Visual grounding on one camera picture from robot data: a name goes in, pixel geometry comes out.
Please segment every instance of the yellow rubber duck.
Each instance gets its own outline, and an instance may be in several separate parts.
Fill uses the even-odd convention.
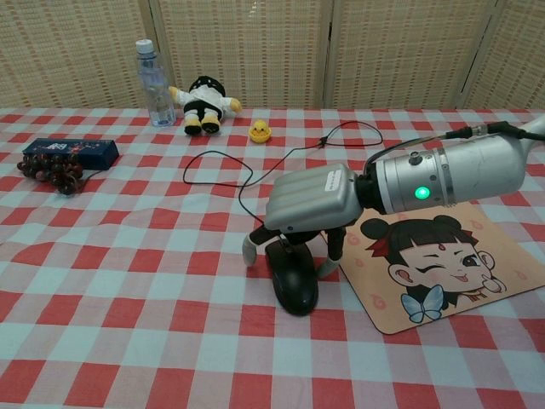
[[[258,119],[254,122],[254,126],[248,131],[250,139],[255,143],[265,143],[271,137],[271,129],[267,122],[263,119]]]

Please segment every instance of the black wire connector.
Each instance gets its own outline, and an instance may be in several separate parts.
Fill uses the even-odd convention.
[[[526,132],[521,128],[511,125],[507,121],[493,122],[490,124],[482,124],[479,126],[464,126],[459,130],[452,130],[445,133],[444,139],[469,139],[472,136],[480,136],[487,134],[498,134],[503,133],[514,138],[518,139],[532,139],[534,141],[545,141],[545,135],[534,134],[531,132]]]

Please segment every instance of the stuffed doll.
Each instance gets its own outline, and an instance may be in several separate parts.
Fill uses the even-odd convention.
[[[225,89],[219,81],[202,76],[189,88],[189,92],[176,87],[169,87],[174,103],[184,109],[184,125],[188,135],[197,135],[201,129],[207,134],[220,130],[220,121],[227,109],[242,111],[240,101],[225,97]]]

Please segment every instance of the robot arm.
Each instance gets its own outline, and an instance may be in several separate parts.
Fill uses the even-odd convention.
[[[545,134],[545,115],[521,129]],[[323,277],[341,259],[344,227],[354,224],[365,208],[389,214],[514,192],[525,178],[533,142],[499,133],[379,160],[361,176],[344,164],[331,164],[279,177],[265,225],[244,241],[244,260],[253,264],[255,247],[277,235],[298,244],[324,230],[329,239],[328,259],[318,270]]]

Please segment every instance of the tablecloth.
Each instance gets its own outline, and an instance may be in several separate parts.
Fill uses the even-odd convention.
[[[247,109],[218,135],[153,128],[135,109],[0,110],[1,407],[499,408],[545,407],[545,291],[529,291],[394,336],[371,324],[346,278],[319,283],[317,309],[285,313],[255,227],[231,187],[188,186],[206,149],[242,158],[258,176],[292,147],[341,121],[378,127],[385,146],[466,124],[521,124],[527,110]],[[266,145],[248,128],[265,119]],[[350,125],[330,141],[372,142]],[[112,139],[121,154],[84,193],[66,198],[15,168],[37,137]],[[275,177],[381,147],[296,152],[244,202],[263,215]],[[519,192],[477,206],[545,262],[545,150],[535,147]],[[228,158],[201,158],[188,177],[243,181]],[[310,244],[325,256],[320,239]]]

